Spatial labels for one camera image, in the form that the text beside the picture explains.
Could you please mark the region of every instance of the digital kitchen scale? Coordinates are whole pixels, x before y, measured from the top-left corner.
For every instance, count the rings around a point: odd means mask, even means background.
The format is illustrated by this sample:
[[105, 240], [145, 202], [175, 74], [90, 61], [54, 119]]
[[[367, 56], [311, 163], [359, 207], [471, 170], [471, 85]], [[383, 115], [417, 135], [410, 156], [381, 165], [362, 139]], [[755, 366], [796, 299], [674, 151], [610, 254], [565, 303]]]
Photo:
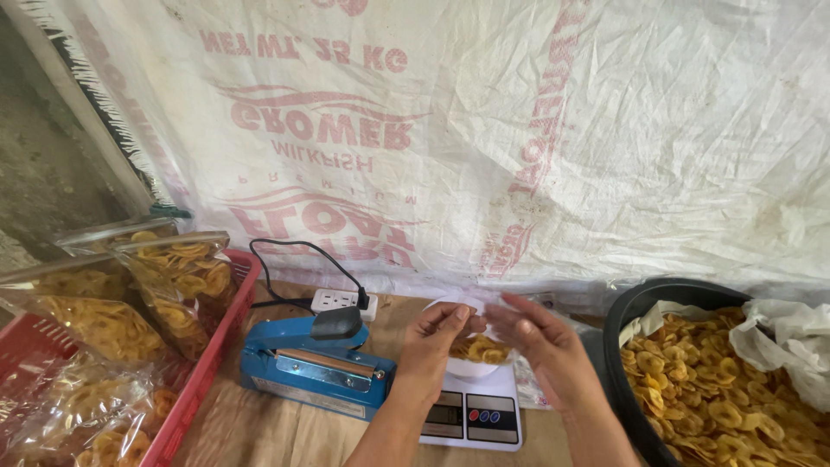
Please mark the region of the digital kitchen scale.
[[[435, 302], [465, 303], [474, 307], [477, 314], [484, 312], [483, 303], [468, 297], [443, 297]], [[482, 450], [519, 450], [521, 418], [513, 366], [499, 366], [492, 373], [478, 377], [444, 373], [441, 396], [430, 409], [418, 442]]]

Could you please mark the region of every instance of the hand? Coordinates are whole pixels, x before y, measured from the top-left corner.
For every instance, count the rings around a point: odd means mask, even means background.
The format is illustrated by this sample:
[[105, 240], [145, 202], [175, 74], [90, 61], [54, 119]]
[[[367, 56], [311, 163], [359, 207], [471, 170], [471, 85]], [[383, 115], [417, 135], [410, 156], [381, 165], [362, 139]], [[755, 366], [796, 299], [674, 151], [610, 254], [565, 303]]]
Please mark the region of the hand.
[[485, 319], [475, 312], [460, 303], [439, 302], [410, 322], [389, 397], [403, 394], [425, 409], [437, 402], [452, 341], [486, 329]]
[[563, 414], [604, 403], [603, 388], [576, 332], [536, 303], [509, 293], [502, 298], [514, 309], [488, 305], [487, 322], [527, 358], [548, 402]]

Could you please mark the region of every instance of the power strip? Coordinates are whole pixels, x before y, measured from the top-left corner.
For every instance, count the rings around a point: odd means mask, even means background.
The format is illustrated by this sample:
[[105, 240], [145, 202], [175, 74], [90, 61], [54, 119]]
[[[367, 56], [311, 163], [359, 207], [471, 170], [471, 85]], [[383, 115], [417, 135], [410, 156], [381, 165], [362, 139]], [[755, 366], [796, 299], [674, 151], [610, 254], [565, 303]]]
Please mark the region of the power strip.
[[[378, 315], [378, 296], [367, 293], [369, 296], [369, 307], [360, 310], [360, 319], [374, 321]], [[311, 300], [311, 309], [316, 313], [327, 312], [336, 308], [351, 307], [358, 304], [357, 292], [344, 292], [342, 290], [331, 290], [329, 288], [318, 288]]]

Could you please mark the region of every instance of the blue heat sealer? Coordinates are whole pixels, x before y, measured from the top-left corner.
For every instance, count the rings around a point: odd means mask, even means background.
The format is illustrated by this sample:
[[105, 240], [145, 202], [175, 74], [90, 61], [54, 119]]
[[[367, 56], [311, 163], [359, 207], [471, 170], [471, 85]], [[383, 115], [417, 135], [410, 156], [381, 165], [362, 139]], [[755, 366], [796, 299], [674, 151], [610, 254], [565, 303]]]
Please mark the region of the blue heat sealer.
[[372, 420], [397, 366], [353, 350], [368, 337], [357, 307], [258, 322], [242, 349], [242, 387]]

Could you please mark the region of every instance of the wooden table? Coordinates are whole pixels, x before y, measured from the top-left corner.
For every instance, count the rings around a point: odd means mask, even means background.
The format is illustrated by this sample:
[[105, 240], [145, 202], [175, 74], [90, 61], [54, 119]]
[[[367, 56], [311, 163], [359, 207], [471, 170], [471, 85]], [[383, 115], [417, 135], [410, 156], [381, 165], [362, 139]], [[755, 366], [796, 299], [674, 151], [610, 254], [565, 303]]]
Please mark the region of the wooden table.
[[[316, 288], [273, 283], [282, 297], [312, 297]], [[257, 286], [257, 301], [267, 299]], [[425, 298], [378, 296], [378, 317], [360, 351], [397, 360], [406, 324], [424, 309]], [[239, 386], [239, 352], [251, 326], [264, 319], [306, 317], [295, 307], [254, 308], [242, 324], [231, 354], [199, 408], [173, 465], [199, 467], [340, 466], [363, 435], [367, 423]], [[525, 444], [516, 453], [419, 445], [413, 465], [510, 467], [571, 465], [564, 427], [551, 410], [522, 410]]]

